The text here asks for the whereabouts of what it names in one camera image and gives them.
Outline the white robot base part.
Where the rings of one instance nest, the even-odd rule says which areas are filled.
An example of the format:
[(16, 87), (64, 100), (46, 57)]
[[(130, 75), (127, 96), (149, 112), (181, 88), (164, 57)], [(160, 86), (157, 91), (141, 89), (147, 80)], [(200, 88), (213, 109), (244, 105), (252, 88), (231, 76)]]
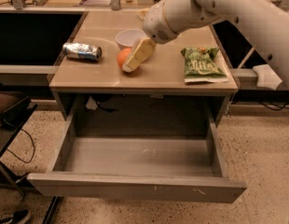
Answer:
[(280, 77), (268, 64), (254, 66), (253, 71), (257, 75), (256, 86), (258, 88), (266, 88), (274, 91), (286, 90)]

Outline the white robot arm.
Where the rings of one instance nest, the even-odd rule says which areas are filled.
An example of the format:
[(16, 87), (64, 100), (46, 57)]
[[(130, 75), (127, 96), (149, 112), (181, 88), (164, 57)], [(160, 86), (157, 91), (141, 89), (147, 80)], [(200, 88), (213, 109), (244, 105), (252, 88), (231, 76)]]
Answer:
[(166, 44), (219, 20), (237, 28), (289, 90), (289, 13), (266, 0), (162, 0), (145, 14), (143, 30)]

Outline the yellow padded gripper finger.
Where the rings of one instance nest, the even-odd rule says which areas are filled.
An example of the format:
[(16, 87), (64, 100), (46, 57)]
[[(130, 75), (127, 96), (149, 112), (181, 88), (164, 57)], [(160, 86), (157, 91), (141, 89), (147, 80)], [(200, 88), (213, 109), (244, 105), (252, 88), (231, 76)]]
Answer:
[(146, 13), (149, 11), (149, 8), (142, 8), (136, 11), (138, 18), (143, 21), (145, 19)]
[(122, 65), (122, 70), (127, 73), (135, 71), (154, 53), (155, 49), (156, 43), (150, 37), (137, 38)]

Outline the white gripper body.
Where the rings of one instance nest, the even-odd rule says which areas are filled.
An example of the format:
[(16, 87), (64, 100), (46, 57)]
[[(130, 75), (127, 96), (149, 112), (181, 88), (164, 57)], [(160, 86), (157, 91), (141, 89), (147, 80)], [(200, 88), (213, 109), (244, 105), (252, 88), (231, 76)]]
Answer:
[(157, 44), (166, 44), (178, 36), (166, 21), (164, 0), (156, 3), (146, 12), (143, 30)]

